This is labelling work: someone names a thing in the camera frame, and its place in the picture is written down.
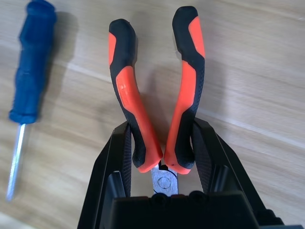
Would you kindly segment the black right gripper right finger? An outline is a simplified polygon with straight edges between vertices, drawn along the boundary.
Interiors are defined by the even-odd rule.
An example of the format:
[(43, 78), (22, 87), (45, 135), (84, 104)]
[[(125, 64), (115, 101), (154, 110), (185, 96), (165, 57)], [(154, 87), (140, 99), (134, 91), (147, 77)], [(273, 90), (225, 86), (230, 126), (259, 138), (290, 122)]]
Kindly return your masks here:
[(242, 191), (250, 206), (256, 208), (257, 192), (241, 161), (212, 126), (196, 118), (191, 139), (204, 193)]

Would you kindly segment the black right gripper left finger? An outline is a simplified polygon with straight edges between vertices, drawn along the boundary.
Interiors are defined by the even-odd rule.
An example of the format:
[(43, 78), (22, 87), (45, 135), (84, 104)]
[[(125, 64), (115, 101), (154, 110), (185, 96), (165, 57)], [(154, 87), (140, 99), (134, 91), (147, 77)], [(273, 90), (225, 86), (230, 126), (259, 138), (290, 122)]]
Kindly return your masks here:
[(127, 122), (114, 129), (95, 160), (77, 228), (108, 229), (112, 202), (131, 195), (132, 139)]

